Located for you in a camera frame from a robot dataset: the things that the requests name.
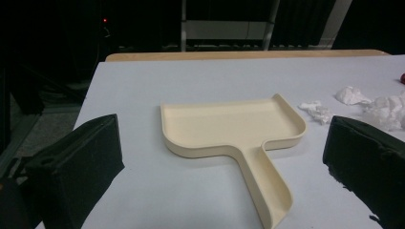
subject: black fabric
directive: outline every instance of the black fabric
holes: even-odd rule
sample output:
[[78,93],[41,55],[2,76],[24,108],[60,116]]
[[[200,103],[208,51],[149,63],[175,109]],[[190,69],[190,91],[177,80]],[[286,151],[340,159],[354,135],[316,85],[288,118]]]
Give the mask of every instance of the black fabric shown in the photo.
[[0,228],[31,228],[19,187],[10,178],[0,178]]
[[271,46],[316,46],[335,0],[281,0]]
[[11,61],[7,71],[8,87],[24,115],[42,114],[45,105],[38,94],[38,81],[21,66]]
[[401,0],[352,0],[332,49],[375,49],[405,54],[402,5]]
[[10,91],[5,69],[0,67],[0,155],[10,143]]
[[112,26],[117,43],[120,46],[133,47],[133,52],[160,52],[162,44],[162,31],[165,25],[163,13],[170,9],[162,0],[116,0],[111,2]]
[[273,0],[187,1],[187,20],[268,21]]
[[76,82],[78,71],[55,1],[6,2],[5,37],[9,55],[24,59],[53,78]]
[[[25,175],[15,174],[14,177],[25,177]],[[23,183],[19,185],[19,189],[21,192],[21,196],[24,200],[24,205],[28,217],[28,221],[30,223],[31,228],[36,228],[39,223],[42,221],[42,218],[39,216],[37,209],[35,207],[36,201],[36,194],[34,191],[34,186],[30,180],[25,180]]]

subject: dustpan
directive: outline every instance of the dustpan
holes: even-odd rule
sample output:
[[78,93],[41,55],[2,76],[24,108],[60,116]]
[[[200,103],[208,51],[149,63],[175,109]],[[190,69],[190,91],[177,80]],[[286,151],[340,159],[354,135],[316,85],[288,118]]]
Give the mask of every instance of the dustpan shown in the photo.
[[231,156],[239,164],[265,228],[274,228],[292,195],[266,154],[296,145],[304,119],[279,94],[270,99],[213,104],[162,104],[166,146],[184,157]]

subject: crumpled paper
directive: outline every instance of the crumpled paper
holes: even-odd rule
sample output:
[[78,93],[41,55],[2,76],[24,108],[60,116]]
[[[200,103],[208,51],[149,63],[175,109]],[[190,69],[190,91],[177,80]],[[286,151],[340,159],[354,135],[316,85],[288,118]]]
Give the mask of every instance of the crumpled paper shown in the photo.
[[405,129],[405,91],[378,97],[365,107],[361,120],[384,131]]
[[310,103],[301,103],[299,109],[307,111],[313,119],[320,121],[322,125],[331,122],[334,114],[326,107],[322,106],[321,102],[316,100]]
[[[338,91],[335,98],[346,105],[361,105],[363,113],[357,118],[383,131],[405,130],[405,91],[400,95],[382,96],[374,100],[363,95],[359,89],[348,86]],[[330,123],[333,113],[320,101],[302,103],[298,106],[307,111],[322,125]]]
[[335,98],[346,105],[354,105],[358,103],[370,104],[373,102],[371,99],[363,95],[359,89],[352,86],[347,86],[337,92]]

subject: floor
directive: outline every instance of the floor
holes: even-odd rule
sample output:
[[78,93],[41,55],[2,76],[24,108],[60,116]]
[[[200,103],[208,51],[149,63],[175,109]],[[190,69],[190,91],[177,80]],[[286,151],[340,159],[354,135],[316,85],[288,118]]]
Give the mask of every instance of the floor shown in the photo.
[[80,104],[69,102],[60,95],[41,96],[45,104],[42,114],[22,114],[11,96],[11,142],[0,156],[0,177],[14,176],[18,182],[15,171],[24,161],[74,128]]

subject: dustpan handle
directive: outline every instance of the dustpan handle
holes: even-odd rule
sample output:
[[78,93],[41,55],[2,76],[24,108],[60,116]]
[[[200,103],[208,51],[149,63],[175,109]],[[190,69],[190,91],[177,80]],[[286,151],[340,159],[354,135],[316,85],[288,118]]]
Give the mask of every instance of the dustpan handle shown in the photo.
[[286,183],[264,146],[243,152],[238,163],[263,226],[265,229],[274,228],[292,205],[292,195]]

